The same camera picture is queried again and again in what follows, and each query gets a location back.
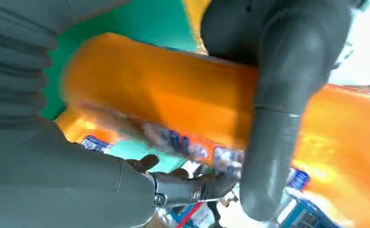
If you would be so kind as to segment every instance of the robotic hand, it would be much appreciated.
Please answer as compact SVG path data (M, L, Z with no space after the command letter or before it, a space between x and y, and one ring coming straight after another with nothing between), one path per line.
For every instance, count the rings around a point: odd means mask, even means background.
M174 208L201 201L218 200L229 193L238 179L220 173L205 174L189 179L184 169L171 173L146 173L158 164L157 156L150 154L141 160L126 160L136 171L144 173L155 187L155 206Z
M216 199L231 186L225 178L146 178L70 144L39 116L56 36L126 2L0 0L0 227L133 227L156 206ZM212 0L204 14L210 55L260 68L240 191L255 220L279 205L301 115L327 82L350 20L348 0Z

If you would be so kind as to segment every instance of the teal surface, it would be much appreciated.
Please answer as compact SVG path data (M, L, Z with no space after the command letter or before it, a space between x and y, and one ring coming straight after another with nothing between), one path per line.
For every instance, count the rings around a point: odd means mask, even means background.
M196 50L181 0L132 0L110 13L79 24L59 38L59 47L50 52L52 68L46 69L49 84L43 90L47 106L41 115L53 120L65 109L60 95L63 68L87 39L113 32L162 47Z
M154 154L159 158L160 162L150 169L149 172L170 173L174 169L180 168L187 161L184 158L175 157L156 149L151 149L146 143L138 141L120 141L111 148L109 154L123 159L136 160L140 160L148 154Z

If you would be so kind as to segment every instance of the red stripe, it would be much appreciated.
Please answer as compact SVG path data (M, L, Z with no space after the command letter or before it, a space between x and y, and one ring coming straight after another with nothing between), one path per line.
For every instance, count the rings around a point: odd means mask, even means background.
M185 217L181 220L178 226L176 226L176 228L183 227L191 219L191 216L201 207L202 204L203 202L196 203L194 207L189 211L189 213L185 215Z

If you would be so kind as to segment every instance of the metal screw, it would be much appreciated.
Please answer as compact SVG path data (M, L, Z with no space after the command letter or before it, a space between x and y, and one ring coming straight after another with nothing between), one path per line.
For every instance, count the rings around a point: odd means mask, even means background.
M156 194L156 196L154 196L154 202L156 203L156 205L161 206L164 204L164 201L165 201L164 196L160 194Z
M202 191L200 189L195 189L195 191L192 192L193 200L199 200L201 196L202 196Z

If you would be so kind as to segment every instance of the orange plastic container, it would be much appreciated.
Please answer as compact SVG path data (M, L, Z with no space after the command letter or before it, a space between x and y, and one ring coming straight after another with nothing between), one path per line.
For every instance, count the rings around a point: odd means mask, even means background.
M104 34L72 59L65 93L78 116L118 132L131 131L119 120L127 114L242 149L256 76L249 66ZM318 92L304 114L293 165L310 174L308 191L330 201L351 226L369 228L370 94L335 85Z

